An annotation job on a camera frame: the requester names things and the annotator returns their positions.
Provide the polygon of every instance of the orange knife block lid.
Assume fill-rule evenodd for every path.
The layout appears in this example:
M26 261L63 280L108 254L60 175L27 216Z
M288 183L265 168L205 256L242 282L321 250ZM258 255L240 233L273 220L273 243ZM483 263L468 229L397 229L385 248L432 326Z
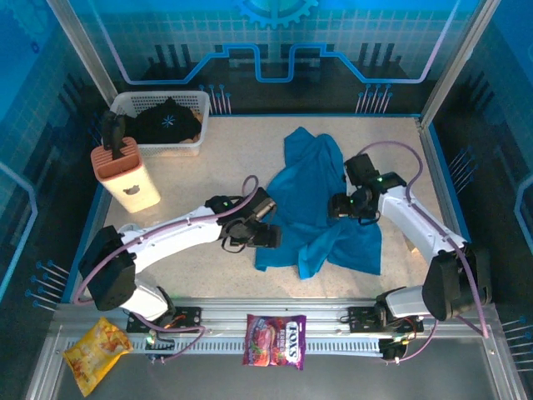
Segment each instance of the orange knife block lid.
M141 152L135 139L125 137L122 140L126 146L120 151L124 157L112 159L112 151L104 150L103 146L96 147L91 151L92 169L98 181L105 182L111 178L117 178L142 166Z

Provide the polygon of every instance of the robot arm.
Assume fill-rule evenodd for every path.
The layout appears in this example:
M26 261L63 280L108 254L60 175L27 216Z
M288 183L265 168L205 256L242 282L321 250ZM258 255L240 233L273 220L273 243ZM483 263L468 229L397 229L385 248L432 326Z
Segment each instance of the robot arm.
M228 239L234 247L279 247L280 228L261 222L276 206L268 193L258 188L250 202L237 210L243 201L243 197L215 196L204 206L153 227L128 224L118 231L113 226L101 229L80 261L84 278L108 254L126 243L137 242L120 252L87 285L97 309L121 307L164 325L174 314L172 301L161 287L150 287L140 280L137 275L145 268L173 253L219 239L223 248ZM216 217L233 208L237 211Z
M349 159L345 167L351 190L355 188L355 191L331 198L330 217L356 218L361 225L387 217L430 265L422 286L400 288L378 297L377 306L385 310L386 320L431 314L445 321L475 307L466 272L451 242L466 255L482 304L491 300L486 252L470 245L433 217L407 192L406 182L396 173L381 175L367 154Z

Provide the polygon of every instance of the yellow snack bag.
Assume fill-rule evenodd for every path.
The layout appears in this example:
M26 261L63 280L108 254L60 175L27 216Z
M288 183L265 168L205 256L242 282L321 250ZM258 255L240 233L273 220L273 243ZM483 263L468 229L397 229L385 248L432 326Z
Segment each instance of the yellow snack bag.
M63 358L72 369L76 383L86 397L121 355L131 350L132 344L124 332L101 317L78 343L63 353Z

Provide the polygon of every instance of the fox's candy bag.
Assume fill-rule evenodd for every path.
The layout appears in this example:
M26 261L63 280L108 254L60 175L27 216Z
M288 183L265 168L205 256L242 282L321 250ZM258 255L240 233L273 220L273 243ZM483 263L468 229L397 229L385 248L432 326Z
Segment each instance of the fox's candy bag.
M76 384L88 396L132 344L124 332L101 317L97 324L63 358L74 373Z
M293 365L303 369L306 316L258 317L248 314L242 363L257 367Z

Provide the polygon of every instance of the plastic basket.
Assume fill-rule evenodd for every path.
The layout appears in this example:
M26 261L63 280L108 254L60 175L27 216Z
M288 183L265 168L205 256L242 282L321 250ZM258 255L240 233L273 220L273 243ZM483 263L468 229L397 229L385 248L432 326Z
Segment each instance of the plastic basket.
M173 98L181 106L200 113L202 130L200 138L195 143L168 143L168 144L139 144L143 157L151 156L197 156L207 133L209 118L209 95L200 91L157 91L157 92L125 92L115 97L110 110L116 114L127 114L136 117L138 113L164 103L168 98Z

